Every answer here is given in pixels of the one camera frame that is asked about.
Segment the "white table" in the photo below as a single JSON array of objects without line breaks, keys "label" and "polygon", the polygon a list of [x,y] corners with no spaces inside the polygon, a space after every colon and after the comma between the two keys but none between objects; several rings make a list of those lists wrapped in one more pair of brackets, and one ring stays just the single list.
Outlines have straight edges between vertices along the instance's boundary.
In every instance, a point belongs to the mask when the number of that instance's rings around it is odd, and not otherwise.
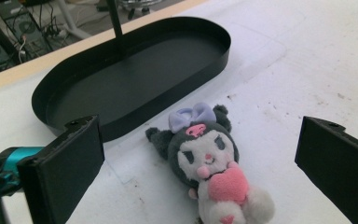
[{"label": "white table", "polygon": [[[358,138],[358,1],[211,0],[181,15],[215,21],[230,32],[226,69],[105,143],[101,172],[68,223],[194,223],[197,203],[145,130],[167,129],[171,111],[200,101],[227,106],[240,166],[276,203],[271,223],[350,223],[294,158],[303,116],[341,124]],[[0,151],[55,139],[30,101],[49,69],[0,89]],[[23,194],[6,197],[5,204],[13,223],[31,223]]]}]

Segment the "pink skull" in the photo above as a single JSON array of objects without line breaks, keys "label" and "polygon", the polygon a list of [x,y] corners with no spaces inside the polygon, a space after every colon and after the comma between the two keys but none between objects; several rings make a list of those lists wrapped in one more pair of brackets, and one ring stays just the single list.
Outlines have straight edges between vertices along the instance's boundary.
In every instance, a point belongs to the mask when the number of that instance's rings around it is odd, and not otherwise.
[{"label": "pink skull", "polygon": [[194,125],[186,130],[186,134],[193,135],[194,137],[200,137],[201,135],[203,135],[205,129],[206,129],[205,124]]}]

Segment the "plush toy's eye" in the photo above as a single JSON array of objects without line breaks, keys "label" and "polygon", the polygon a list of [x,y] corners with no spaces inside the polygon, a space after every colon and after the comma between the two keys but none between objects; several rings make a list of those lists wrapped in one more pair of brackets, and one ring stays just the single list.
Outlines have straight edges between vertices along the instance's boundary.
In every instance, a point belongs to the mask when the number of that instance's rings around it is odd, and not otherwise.
[{"label": "plush toy's eye", "polygon": [[225,149],[225,143],[223,142],[223,139],[222,137],[217,136],[216,139],[214,139],[214,142],[216,143],[217,147],[220,149],[220,150],[223,150]]},{"label": "plush toy's eye", "polygon": [[184,151],[183,154],[186,156],[188,162],[190,162],[190,164],[193,164],[194,162],[194,155],[192,151]]}]

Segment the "plush toy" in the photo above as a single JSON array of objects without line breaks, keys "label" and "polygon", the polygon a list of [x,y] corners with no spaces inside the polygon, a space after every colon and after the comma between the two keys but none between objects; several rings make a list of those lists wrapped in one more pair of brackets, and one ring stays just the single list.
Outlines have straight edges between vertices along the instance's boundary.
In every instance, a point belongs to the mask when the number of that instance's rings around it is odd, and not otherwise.
[{"label": "plush toy", "polygon": [[237,164],[227,109],[199,103],[169,115],[170,129],[150,128],[147,139],[198,199],[205,224],[262,224],[274,215],[269,194],[250,186]]}]

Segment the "plush toy's ear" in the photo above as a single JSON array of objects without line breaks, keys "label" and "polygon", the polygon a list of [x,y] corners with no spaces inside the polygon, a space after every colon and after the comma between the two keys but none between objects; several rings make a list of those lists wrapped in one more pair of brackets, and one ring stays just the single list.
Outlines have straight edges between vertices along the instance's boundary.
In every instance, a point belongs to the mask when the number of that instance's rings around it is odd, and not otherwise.
[{"label": "plush toy's ear", "polygon": [[169,130],[160,131],[157,128],[149,128],[145,133],[149,142],[153,143],[153,146],[156,148],[158,154],[164,158],[164,160],[167,160],[168,145],[173,138],[173,133]]},{"label": "plush toy's ear", "polygon": [[222,125],[229,133],[231,132],[231,122],[229,121],[227,114],[228,110],[224,105],[216,105],[213,108],[213,112],[216,115],[216,123]]}]

